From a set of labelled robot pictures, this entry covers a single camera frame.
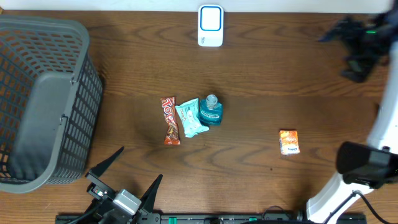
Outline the blue glass bottle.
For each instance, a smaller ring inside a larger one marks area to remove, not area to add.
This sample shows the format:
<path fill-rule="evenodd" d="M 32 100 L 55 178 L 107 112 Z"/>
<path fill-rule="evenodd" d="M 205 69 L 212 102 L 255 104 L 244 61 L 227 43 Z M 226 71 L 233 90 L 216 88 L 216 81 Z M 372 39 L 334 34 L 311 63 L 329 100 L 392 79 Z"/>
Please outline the blue glass bottle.
<path fill-rule="evenodd" d="M 207 126 L 220 125 L 223 119 L 223 105 L 216 95 L 200 100 L 199 120 Z"/>

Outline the red Top candy bar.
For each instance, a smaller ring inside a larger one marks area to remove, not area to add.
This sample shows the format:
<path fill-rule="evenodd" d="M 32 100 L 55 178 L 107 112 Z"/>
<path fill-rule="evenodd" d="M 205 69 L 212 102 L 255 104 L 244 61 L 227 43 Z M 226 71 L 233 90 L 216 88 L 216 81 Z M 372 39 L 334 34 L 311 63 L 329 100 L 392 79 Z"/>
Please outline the red Top candy bar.
<path fill-rule="evenodd" d="M 162 109 L 164 112 L 165 122 L 168 125 L 167 132 L 165 135 L 164 144 L 165 145 L 179 145 L 179 129 L 176 120 L 176 110 L 175 110 L 175 97 L 163 97 L 161 98 Z"/>

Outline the orange small carton box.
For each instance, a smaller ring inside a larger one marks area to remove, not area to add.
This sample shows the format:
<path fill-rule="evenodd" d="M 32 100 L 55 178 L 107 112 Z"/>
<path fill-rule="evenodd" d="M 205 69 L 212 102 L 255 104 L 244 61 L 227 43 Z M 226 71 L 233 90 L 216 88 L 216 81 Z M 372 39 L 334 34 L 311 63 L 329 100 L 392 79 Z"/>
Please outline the orange small carton box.
<path fill-rule="evenodd" d="M 300 153 L 298 132 L 296 130 L 279 131 L 280 152 L 284 156 Z"/>

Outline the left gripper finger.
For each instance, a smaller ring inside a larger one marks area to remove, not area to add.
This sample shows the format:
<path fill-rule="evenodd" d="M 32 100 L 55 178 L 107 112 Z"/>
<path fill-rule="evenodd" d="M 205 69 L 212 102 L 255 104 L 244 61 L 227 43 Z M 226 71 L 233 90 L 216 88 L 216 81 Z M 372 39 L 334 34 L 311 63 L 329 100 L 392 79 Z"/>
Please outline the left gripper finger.
<path fill-rule="evenodd" d="M 139 207 L 139 213 L 142 215 L 147 215 L 153 212 L 155 199 L 157 195 L 157 191 L 161 180 L 163 178 L 162 174 L 159 174 L 158 177 L 153 181 L 151 186 L 147 189 L 144 195 L 141 197 L 141 205 Z"/>
<path fill-rule="evenodd" d="M 124 146 L 122 146 L 120 149 L 118 149 L 109 158 L 105 159 L 104 161 L 102 161 L 99 164 L 92 167 L 88 171 L 89 175 L 92 175 L 95 178 L 99 178 L 101 175 L 103 175 L 106 172 L 106 170 L 109 168 L 109 166 L 121 155 L 123 150 L 124 150 Z"/>

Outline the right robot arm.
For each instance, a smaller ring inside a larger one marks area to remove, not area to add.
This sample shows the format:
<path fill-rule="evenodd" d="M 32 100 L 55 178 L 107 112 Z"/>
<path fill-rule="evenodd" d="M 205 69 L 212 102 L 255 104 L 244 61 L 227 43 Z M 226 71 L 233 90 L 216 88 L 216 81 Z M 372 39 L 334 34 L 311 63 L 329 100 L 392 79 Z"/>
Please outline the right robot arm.
<path fill-rule="evenodd" d="M 357 199 L 397 183 L 397 4 L 376 15 L 369 25 L 351 16 L 338 21 L 320 40 L 333 39 L 349 52 L 343 77 L 365 82 L 384 56 L 388 57 L 389 76 L 366 143 L 346 141 L 340 146 L 336 172 L 307 201 L 301 222 L 337 223 Z"/>

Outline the light blue snack pouch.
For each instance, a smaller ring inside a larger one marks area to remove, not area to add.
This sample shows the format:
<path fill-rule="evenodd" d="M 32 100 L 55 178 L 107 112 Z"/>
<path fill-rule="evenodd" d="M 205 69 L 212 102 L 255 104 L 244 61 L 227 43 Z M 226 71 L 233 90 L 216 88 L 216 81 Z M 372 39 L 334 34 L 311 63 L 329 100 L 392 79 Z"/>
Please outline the light blue snack pouch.
<path fill-rule="evenodd" d="M 176 111 L 183 125 L 186 138 L 192 138 L 197 134 L 209 130 L 199 120 L 199 99 L 195 98 L 176 106 Z"/>

